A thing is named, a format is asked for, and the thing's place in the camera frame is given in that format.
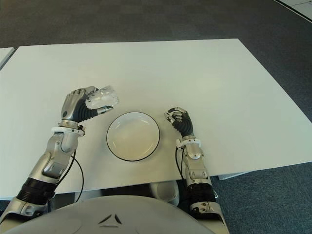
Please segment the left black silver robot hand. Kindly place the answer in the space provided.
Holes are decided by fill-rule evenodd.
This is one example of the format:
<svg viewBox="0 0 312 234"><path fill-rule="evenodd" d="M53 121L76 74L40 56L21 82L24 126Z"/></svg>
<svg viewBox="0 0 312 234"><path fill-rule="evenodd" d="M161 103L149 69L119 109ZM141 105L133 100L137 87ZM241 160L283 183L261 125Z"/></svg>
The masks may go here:
<svg viewBox="0 0 312 234"><path fill-rule="evenodd" d="M103 106L95 109L87 107L86 100L98 90L95 86L89 86L69 93L61 110L61 121L58 126L77 129L79 123L111 111L113 106Z"/></svg>

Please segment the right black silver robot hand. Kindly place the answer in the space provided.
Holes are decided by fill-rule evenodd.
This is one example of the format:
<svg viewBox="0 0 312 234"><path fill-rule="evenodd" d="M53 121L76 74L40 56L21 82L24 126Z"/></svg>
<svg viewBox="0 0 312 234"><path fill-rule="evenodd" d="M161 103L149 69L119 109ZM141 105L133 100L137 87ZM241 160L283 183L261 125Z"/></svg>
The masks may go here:
<svg viewBox="0 0 312 234"><path fill-rule="evenodd" d="M194 136L193 124L186 110L174 107L165 112L164 116L182 137Z"/></svg>

